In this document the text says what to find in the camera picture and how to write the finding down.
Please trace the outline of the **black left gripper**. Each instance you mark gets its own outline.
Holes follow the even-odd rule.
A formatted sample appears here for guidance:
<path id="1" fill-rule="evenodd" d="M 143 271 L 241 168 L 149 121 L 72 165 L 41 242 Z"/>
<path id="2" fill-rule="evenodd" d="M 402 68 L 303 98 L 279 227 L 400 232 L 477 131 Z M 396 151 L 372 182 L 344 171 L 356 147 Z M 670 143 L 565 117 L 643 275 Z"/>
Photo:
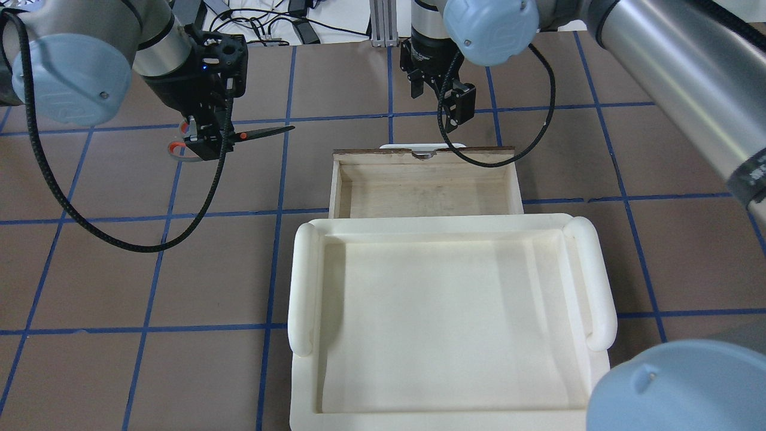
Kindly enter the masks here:
<path id="1" fill-rule="evenodd" d="M 200 159 L 219 159 L 228 99 L 246 90 L 248 46 L 241 34 L 170 32 L 144 50 L 155 56 L 143 80 L 184 118 L 184 144 Z"/>

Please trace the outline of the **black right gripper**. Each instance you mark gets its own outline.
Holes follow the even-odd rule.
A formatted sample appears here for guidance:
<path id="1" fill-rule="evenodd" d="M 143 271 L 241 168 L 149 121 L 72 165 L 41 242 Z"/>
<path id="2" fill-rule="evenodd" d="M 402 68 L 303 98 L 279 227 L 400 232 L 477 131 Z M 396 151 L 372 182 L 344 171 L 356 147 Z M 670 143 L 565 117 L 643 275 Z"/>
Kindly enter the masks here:
<path id="1" fill-rule="evenodd" d="M 476 87 L 459 81 L 459 70 L 464 60 L 462 52 L 450 38 L 412 36 L 400 43 L 400 70 L 407 75 L 413 100 L 423 95 L 425 84 L 433 90 L 440 90 L 456 56 L 458 60 L 450 74 L 451 84 L 444 98 L 448 117 L 446 133 L 457 130 L 475 116 Z"/>

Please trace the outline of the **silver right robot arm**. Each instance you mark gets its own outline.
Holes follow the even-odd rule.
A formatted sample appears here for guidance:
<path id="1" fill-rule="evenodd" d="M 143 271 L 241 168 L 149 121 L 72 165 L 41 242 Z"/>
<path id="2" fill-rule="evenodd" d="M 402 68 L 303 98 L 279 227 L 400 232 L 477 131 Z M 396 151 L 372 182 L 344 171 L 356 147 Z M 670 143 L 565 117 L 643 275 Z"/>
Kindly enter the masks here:
<path id="1" fill-rule="evenodd" d="M 594 224 L 620 365 L 668 341 L 764 321 L 764 224 L 623 66 L 586 32 L 534 39 L 557 107 L 516 167 L 526 213 Z"/>

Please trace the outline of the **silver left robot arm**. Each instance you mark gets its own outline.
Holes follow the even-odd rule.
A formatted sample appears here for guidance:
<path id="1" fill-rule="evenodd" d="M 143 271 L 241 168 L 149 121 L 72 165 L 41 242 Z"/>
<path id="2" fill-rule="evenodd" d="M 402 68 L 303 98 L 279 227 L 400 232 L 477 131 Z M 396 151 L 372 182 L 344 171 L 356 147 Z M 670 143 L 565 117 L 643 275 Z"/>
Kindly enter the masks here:
<path id="1" fill-rule="evenodd" d="M 132 76 L 181 116 L 183 143 L 203 160 L 249 140 L 226 103 L 245 93 L 247 42 L 184 24 L 168 1 L 35 1 L 2 6 L 2 105 L 26 104 L 29 52 L 35 111 L 63 125 L 103 125 Z"/>

